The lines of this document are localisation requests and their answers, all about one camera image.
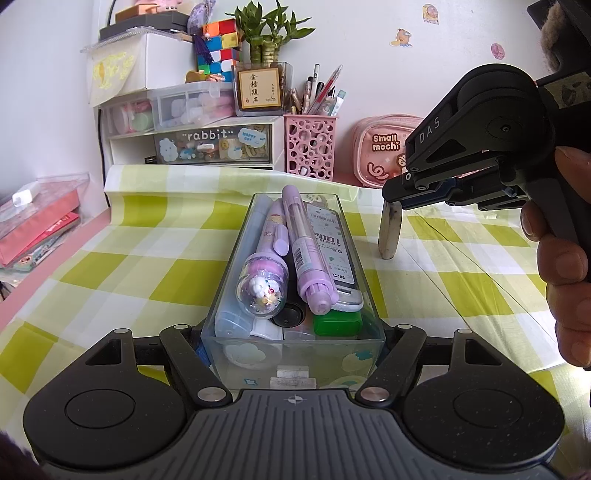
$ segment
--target black cable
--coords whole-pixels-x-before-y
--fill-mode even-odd
[[[107,17],[107,27],[111,24],[111,17],[113,16],[113,9],[115,8],[115,2],[117,0],[113,0],[111,2],[111,8],[109,8],[109,16]],[[105,149],[103,148],[103,135],[102,135],[102,118],[103,118],[103,110],[99,107],[99,113],[96,115],[96,134],[99,137],[99,150],[100,150],[100,163],[103,173],[103,188],[107,183],[107,175],[106,175],[106,167],[105,167]],[[105,193],[105,200],[107,201],[107,205],[111,208],[111,203],[109,201],[109,197]]]
[[[96,133],[99,137],[99,150],[100,150],[100,166],[102,167],[103,173],[103,188],[107,183],[107,175],[106,175],[106,167],[105,167],[105,150],[103,149],[103,135],[102,135],[102,117],[103,117],[103,110],[99,107],[99,113],[96,116]],[[111,208],[111,203],[109,201],[109,196],[105,192],[105,200],[107,201],[107,205]]]
[[[109,16],[107,17],[107,27],[111,24],[111,17],[113,16],[113,9],[115,8],[115,2],[117,0],[113,0],[111,2],[111,8],[109,8]]]

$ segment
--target lucky bamboo plant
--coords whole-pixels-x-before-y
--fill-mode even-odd
[[[311,17],[297,20],[295,13],[291,12],[291,19],[288,20],[285,14],[288,7],[282,7],[278,0],[275,1],[277,8],[264,16],[262,5],[255,5],[252,1],[242,10],[236,7],[233,14],[226,14],[236,18],[238,28],[244,32],[245,40],[251,47],[251,63],[261,63],[266,67],[278,61],[279,50],[283,45],[294,38],[304,38],[315,30],[297,28]],[[270,33],[263,33],[265,27]]]

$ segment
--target rubik's cube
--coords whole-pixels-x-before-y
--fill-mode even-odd
[[[205,73],[220,73],[226,82],[232,81],[232,67],[241,60],[240,46],[242,32],[236,27],[233,18],[214,22],[203,27],[203,36],[206,37],[207,47],[212,55],[213,63],[208,65],[205,59],[199,55],[197,66]]]

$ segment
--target black box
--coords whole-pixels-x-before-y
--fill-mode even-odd
[[[159,14],[139,15],[122,22],[100,29],[100,41],[126,32],[134,27],[153,27],[156,30],[169,32],[177,30],[187,32],[189,16],[179,12],[162,12]]]

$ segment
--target clear plastic tray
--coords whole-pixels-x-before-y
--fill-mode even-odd
[[[0,205],[0,265],[6,266],[23,247],[80,205],[87,173],[37,179],[39,194],[27,205],[15,207],[12,198]]]
[[[233,86],[228,82],[193,82],[151,90],[154,129],[183,125],[202,127],[235,114]]]
[[[314,379],[313,384],[317,388],[344,386],[355,390],[363,384],[373,370],[385,338],[381,320],[336,195],[302,193],[302,198],[305,202],[327,207],[338,214],[358,289],[363,295],[362,327],[358,336],[327,338],[312,334],[308,337],[294,335],[299,337],[298,339],[266,340],[254,336],[239,339],[221,338],[215,335],[216,319],[220,318],[221,314],[235,314],[239,318],[245,315],[234,302],[235,288],[242,265],[254,252],[261,233],[260,230],[250,231],[247,227],[258,195],[262,194],[253,197],[216,298],[204,321],[201,338],[213,371],[231,390],[280,388],[277,384],[281,381],[278,382],[277,379],[284,376],[287,371],[293,371],[294,367],[295,370],[305,372],[309,379]],[[280,196],[279,194],[267,195],[271,199]],[[293,329],[284,329],[284,337],[288,330]],[[240,363],[237,360],[239,358],[249,358],[248,364]]]

